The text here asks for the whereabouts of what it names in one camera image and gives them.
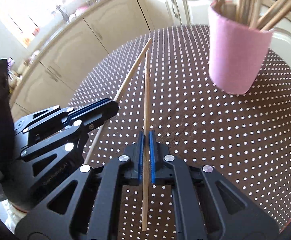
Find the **pink object on counter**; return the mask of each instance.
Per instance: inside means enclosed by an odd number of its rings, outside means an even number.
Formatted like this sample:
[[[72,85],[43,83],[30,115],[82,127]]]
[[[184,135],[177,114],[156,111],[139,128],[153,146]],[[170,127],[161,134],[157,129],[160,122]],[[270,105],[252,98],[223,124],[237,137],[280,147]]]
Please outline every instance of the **pink object on counter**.
[[[209,76],[226,93],[244,94],[253,84],[267,55],[273,31],[261,32],[208,8]]]

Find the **cup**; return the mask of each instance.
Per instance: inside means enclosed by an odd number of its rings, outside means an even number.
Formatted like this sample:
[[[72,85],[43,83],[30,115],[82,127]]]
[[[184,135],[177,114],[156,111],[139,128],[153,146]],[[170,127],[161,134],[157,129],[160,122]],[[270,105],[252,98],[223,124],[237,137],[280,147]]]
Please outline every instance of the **cup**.
[[[236,5],[226,3],[227,17],[211,4],[209,76],[228,94],[245,94],[267,55],[273,31],[249,29],[235,21]]]

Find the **round metal joint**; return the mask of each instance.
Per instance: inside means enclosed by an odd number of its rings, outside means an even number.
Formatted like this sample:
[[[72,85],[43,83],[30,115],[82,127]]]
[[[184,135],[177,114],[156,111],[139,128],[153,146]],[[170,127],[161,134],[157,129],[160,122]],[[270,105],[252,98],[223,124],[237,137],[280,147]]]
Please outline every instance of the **round metal joint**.
[[[82,123],[82,120],[77,120],[73,123],[74,126],[79,126]]]
[[[167,161],[167,162],[171,162],[171,161],[174,161],[174,156],[173,155],[165,155],[164,159]]]
[[[127,156],[127,155],[121,155],[121,156],[119,156],[119,161],[126,162],[127,160],[129,160],[129,156]]]
[[[213,168],[210,165],[204,165],[203,168],[204,172],[212,172]]]
[[[87,164],[82,165],[80,167],[80,171],[83,172],[83,173],[86,173],[86,172],[90,171],[90,169],[91,169],[91,166],[90,165],[87,165]]]
[[[65,149],[67,152],[72,151],[73,148],[74,148],[74,144],[73,144],[73,143],[67,143],[67,144],[64,146],[64,149]]]

